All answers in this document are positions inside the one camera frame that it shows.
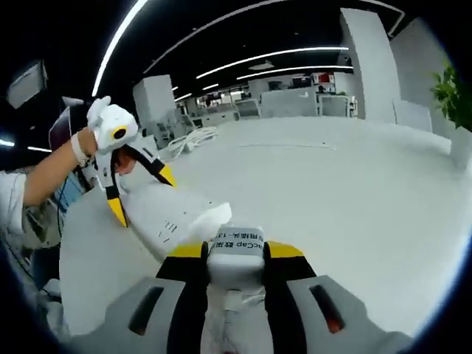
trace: white partition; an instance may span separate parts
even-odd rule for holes
[[[206,127],[216,127],[220,124],[226,122],[233,122],[236,120],[237,112],[236,110],[232,111],[224,111],[212,114],[205,114],[204,116],[193,118],[193,122],[195,124],[196,120],[201,120],[201,125]]]
[[[262,114],[257,100],[240,100],[235,102],[239,119],[259,119]]]
[[[319,115],[326,117],[346,117],[349,115],[349,97],[332,94],[318,95]]]
[[[398,125],[405,125],[429,133],[433,131],[429,107],[404,100],[393,100],[393,108]]]
[[[263,118],[317,115],[315,92],[311,87],[264,92],[261,107]]]

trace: white wall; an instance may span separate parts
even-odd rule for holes
[[[377,13],[341,9],[341,27],[354,73],[360,79],[359,118],[395,123],[393,100],[400,98],[397,64]]]
[[[420,18],[416,18],[390,41],[395,56],[403,100],[429,107],[433,133],[448,137],[444,116],[436,109],[430,88],[435,82],[433,72],[442,73],[447,54],[434,33]]]
[[[357,78],[354,74],[348,74],[346,72],[335,72],[334,83],[336,84],[336,93],[346,92],[347,96],[358,96],[357,91]]]

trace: white table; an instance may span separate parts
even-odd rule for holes
[[[218,131],[172,163],[178,183],[228,201],[268,239],[303,250],[382,328],[414,335],[447,293],[468,240],[472,181],[454,169],[450,142],[323,117],[230,122]],[[74,335],[96,328],[113,299],[159,269],[99,190],[70,207],[60,252]]]

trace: ceiling light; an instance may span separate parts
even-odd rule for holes
[[[182,97],[176,98],[175,101],[178,102],[178,101],[183,100],[184,98],[187,98],[187,97],[190,97],[190,96],[192,96],[192,94],[185,94]]]
[[[146,5],[147,2],[148,0],[138,0],[135,3],[135,5],[131,8],[130,12],[126,15],[125,19],[120,24],[117,31],[115,32],[113,38],[111,39],[110,44],[108,45],[105,55],[103,56],[102,63],[100,64],[100,68],[98,69],[97,78],[95,79],[95,84],[94,84],[94,90],[91,92],[92,97],[97,96],[98,87],[100,86],[100,82],[102,81],[103,73],[105,72],[106,66],[108,65],[108,62],[110,61],[111,55],[113,54],[113,51],[117,47],[119,40],[125,33],[126,29],[130,25],[134,17]]]
[[[218,87],[218,84],[216,83],[215,85],[210,85],[210,86],[207,86],[207,87],[203,87],[203,90],[209,90],[209,89],[213,89],[214,87]]]
[[[298,48],[298,49],[281,50],[279,52],[272,52],[272,53],[268,53],[268,54],[262,54],[262,55],[258,55],[257,57],[242,59],[242,60],[239,60],[239,61],[235,61],[234,63],[231,63],[231,64],[220,66],[219,68],[210,70],[209,72],[205,72],[203,74],[200,74],[199,76],[197,76],[197,79],[201,79],[202,77],[213,74],[215,72],[219,72],[220,70],[223,70],[223,69],[228,69],[228,68],[230,68],[232,66],[235,66],[235,65],[238,65],[238,64],[247,63],[248,61],[252,61],[252,60],[272,57],[274,55],[282,55],[282,54],[297,53],[297,52],[330,51],[330,50],[339,50],[339,51],[341,51],[341,50],[349,50],[349,48],[347,48],[345,46],[314,46],[314,47],[310,47],[310,48]]]
[[[42,147],[34,147],[34,146],[29,146],[28,150],[33,150],[33,151],[42,151],[43,153],[51,153],[51,149],[43,149]]]
[[[276,72],[289,72],[292,70],[308,70],[308,69],[353,69],[352,66],[342,66],[342,65],[319,65],[319,66],[299,66],[296,68],[285,68],[285,69],[276,69],[269,70],[268,72],[258,72],[256,74],[250,74],[245,76],[239,76],[236,80],[248,79],[254,76],[260,76],[265,74],[273,74]]]
[[[15,146],[15,143],[14,142],[8,142],[7,140],[0,139],[0,145],[8,146],[8,147],[12,148],[12,147]]]

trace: potted plant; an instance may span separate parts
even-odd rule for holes
[[[442,114],[454,122],[451,135],[451,157],[457,166],[467,170],[472,157],[472,89],[456,70],[447,65],[442,77],[435,73],[436,86],[431,90]]]

